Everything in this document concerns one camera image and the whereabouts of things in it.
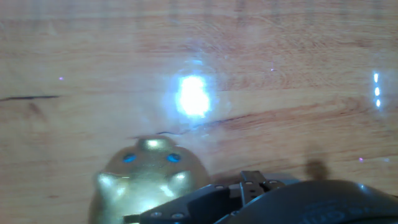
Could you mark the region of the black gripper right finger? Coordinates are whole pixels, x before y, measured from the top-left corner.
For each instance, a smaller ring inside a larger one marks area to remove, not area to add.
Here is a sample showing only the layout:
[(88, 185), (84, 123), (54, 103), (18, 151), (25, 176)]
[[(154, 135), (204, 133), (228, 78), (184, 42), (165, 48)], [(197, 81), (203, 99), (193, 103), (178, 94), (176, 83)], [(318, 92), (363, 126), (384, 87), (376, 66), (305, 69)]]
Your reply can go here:
[(252, 200), (270, 190), (285, 186), (285, 184), (279, 180), (265, 178), (264, 175), (257, 170), (241, 171), (241, 177), (243, 180), (239, 184), (243, 205), (247, 205)]

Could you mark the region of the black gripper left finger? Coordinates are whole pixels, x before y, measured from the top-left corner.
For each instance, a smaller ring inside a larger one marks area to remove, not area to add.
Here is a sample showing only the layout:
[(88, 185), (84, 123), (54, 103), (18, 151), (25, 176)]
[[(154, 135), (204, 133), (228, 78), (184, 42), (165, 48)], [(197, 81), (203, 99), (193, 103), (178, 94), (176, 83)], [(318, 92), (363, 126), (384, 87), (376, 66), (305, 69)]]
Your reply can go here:
[(211, 184), (140, 215), (126, 215), (123, 223), (138, 224), (209, 224), (242, 207), (238, 185)]

